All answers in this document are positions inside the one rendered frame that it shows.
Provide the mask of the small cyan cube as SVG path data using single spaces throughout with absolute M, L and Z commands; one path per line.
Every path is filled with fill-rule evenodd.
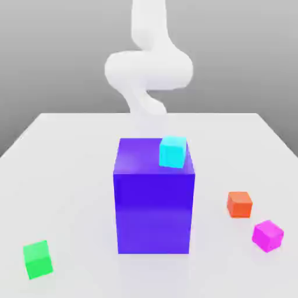
M 159 144 L 159 166 L 183 168 L 186 158 L 185 137 L 165 136 Z

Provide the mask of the small orange cube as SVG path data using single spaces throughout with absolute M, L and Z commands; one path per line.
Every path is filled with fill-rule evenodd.
M 250 218 L 253 202 L 246 191 L 231 191 L 227 209 L 232 218 Z

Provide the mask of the small magenta cube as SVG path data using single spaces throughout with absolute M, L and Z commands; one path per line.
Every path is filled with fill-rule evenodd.
M 254 227 L 251 239 L 264 252 L 269 253 L 281 246 L 283 237 L 283 229 L 268 219 Z

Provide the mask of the small green cube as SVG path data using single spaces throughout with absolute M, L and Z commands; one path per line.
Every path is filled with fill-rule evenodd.
M 29 279 L 53 272 L 51 256 L 46 240 L 23 247 L 24 263 Z

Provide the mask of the large purple box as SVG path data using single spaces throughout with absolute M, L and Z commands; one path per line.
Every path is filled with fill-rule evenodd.
M 121 138 L 113 170 L 120 254 L 187 254 L 195 171 L 159 165 L 160 138 Z

